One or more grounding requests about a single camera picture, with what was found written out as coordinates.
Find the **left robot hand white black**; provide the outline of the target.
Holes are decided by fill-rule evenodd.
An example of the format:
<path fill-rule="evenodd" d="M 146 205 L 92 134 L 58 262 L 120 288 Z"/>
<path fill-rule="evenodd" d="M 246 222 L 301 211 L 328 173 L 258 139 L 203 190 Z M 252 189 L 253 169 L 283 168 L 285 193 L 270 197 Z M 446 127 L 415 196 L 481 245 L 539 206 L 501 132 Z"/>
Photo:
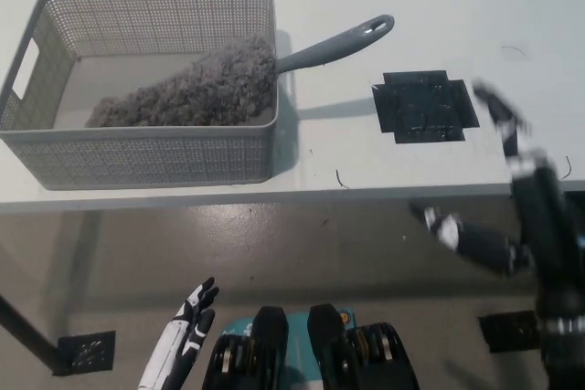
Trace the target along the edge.
<path fill-rule="evenodd" d="M 138 389 L 181 389 L 215 318 L 211 309 L 219 288 L 208 278 L 185 299 L 165 326 L 144 368 Z"/>

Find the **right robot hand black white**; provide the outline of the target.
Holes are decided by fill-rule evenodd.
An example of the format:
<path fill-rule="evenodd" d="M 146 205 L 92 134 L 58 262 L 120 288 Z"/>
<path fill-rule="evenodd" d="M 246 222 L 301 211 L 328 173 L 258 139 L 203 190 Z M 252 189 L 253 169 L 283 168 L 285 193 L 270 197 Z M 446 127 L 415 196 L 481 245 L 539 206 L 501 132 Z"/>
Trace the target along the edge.
<path fill-rule="evenodd" d="M 412 203 L 410 212 L 444 247 L 483 269 L 502 277 L 532 270 L 538 284 L 536 314 L 548 330 L 583 331 L 581 222 L 547 153 L 532 140 L 526 120 L 482 81 L 473 84 L 473 94 L 487 108 L 502 141 L 520 238 L 465 222 L 433 206 Z"/>

